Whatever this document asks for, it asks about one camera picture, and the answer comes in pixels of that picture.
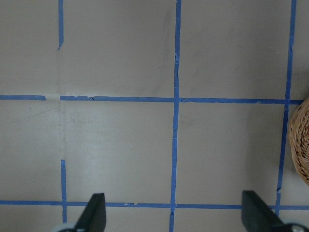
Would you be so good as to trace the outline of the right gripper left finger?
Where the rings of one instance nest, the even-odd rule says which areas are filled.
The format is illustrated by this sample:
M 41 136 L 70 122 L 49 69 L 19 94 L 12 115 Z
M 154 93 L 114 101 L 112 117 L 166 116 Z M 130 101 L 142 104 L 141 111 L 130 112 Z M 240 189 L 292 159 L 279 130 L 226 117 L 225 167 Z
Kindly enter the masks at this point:
M 75 224 L 74 232 L 104 232 L 106 227 L 106 205 L 104 193 L 91 196 L 87 206 Z

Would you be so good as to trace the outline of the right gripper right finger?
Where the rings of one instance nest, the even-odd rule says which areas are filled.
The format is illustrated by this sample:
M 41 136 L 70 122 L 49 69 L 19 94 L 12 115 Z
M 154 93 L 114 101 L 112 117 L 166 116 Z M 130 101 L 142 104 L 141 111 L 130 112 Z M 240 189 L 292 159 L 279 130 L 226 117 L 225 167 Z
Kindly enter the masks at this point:
M 244 190 L 241 197 L 241 221 L 247 232 L 289 232 L 266 203 L 252 190 Z

